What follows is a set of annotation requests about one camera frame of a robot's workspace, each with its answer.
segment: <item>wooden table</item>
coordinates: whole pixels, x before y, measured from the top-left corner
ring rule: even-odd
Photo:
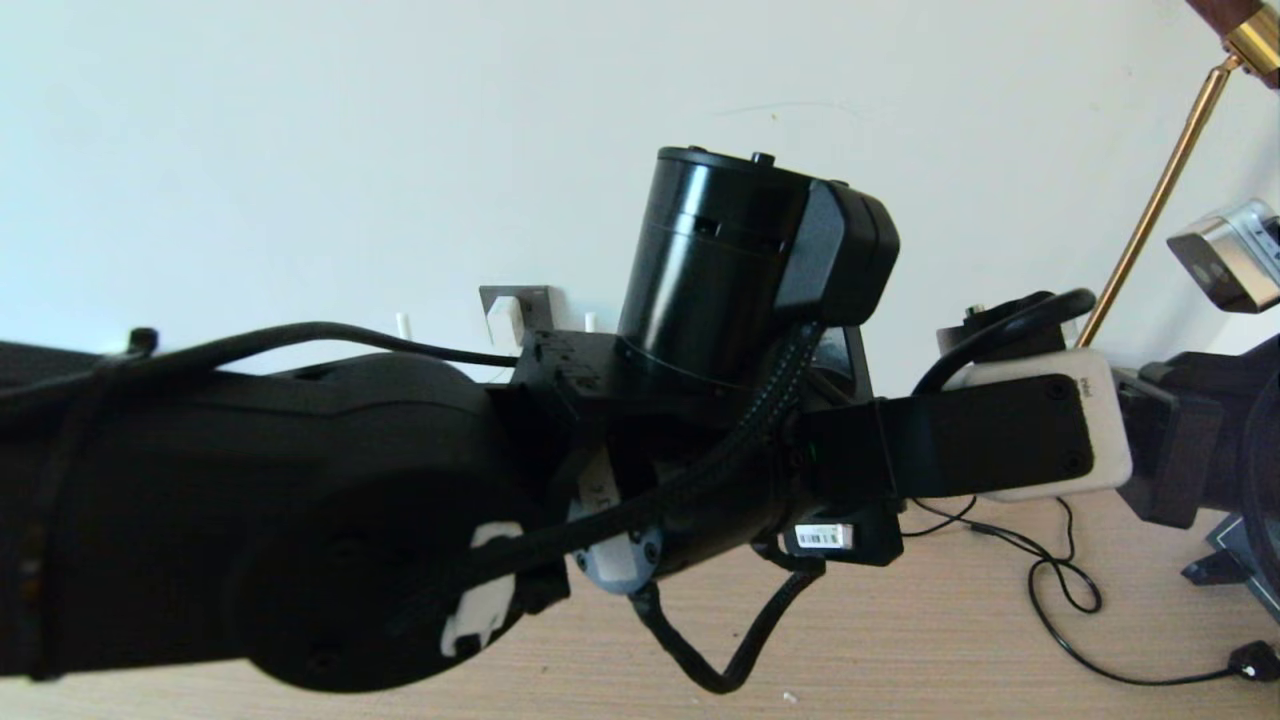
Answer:
[[[1105,666],[1143,676],[1212,670],[1253,639],[1280,639],[1240,587],[1193,588],[1178,571],[1207,552],[1220,514],[1189,532],[1137,520],[1111,492],[1073,500],[1080,562],[1107,609],[1082,616],[1050,587],[1062,632]],[[982,503],[1051,548],[1064,519],[1051,501]],[[904,524],[922,527],[925,516]],[[247,662],[0,683],[13,720],[577,719],[577,717],[1280,717],[1280,688],[1225,679],[1135,688],[1071,661],[1027,600],[1030,557],[965,529],[909,541],[886,569],[832,566],[792,607],[755,675],[735,694],[704,693],[632,616],[626,601],[575,575],[575,597],[524,620],[479,659],[399,691],[328,696],[282,685]],[[736,551],[663,585],[668,615],[722,665],[782,579]]]

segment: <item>barcode sticker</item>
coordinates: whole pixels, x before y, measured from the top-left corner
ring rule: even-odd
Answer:
[[[796,525],[796,543],[805,550],[852,550],[850,525]]]

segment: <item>white wall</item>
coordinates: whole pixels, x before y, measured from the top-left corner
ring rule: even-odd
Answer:
[[[964,306],[1101,288],[1220,55],[1179,0],[6,0],[0,338],[104,351],[151,324],[175,347],[408,311],[419,340],[481,348],[495,282],[612,328],[654,152],[698,143],[887,204],[902,254],[867,340],[900,393]],[[1280,208],[1277,128],[1234,78],[1102,331],[1117,360],[1224,333],[1162,238]]]

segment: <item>brass rod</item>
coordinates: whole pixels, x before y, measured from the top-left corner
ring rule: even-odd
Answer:
[[[1196,96],[1192,111],[1187,115],[1183,135],[1178,138],[1178,145],[1174,146],[1174,152],[1169,156],[1165,172],[1161,173],[1156,188],[1151,192],[1151,199],[1147,200],[1147,208],[1142,211],[1142,217],[1138,218],[1138,225],[1133,228],[1133,234],[1129,236],[1129,243],[1125,245],[1124,252],[1120,254],[1120,261],[1111,270],[1111,277],[1107,278],[1107,284],[1102,288],[1102,295],[1098,296],[1097,307],[1093,309],[1093,314],[1084,323],[1080,337],[1075,340],[1076,347],[1088,347],[1093,342],[1093,337],[1098,334],[1102,320],[1106,319],[1107,311],[1111,310],[1111,305],[1116,300],[1116,295],[1120,293],[1120,286],[1129,277],[1129,270],[1133,269],[1138,254],[1142,252],[1142,246],[1147,243],[1151,229],[1156,225],[1156,220],[1160,219],[1160,213],[1165,209],[1165,202],[1169,201],[1169,196],[1174,191],[1174,184],[1178,183],[1178,176],[1183,173],[1187,159],[1190,158],[1192,150],[1196,147],[1196,141],[1199,140],[1201,131],[1208,124],[1213,106],[1217,105],[1217,99],[1222,96],[1222,90],[1226,87],[1228,77],[1238,67],[1240,67],[1240,58],[1228,55],[1226,60],[1222,60],[1221,65],[1210,70],[1208,77],[1204,78],[1204,85],[1201,86],[1199,95]]]

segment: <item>sticker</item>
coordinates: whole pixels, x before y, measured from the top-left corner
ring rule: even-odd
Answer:
[[[852,525],[796,525],[796,544],[805,550],[852,550]]]

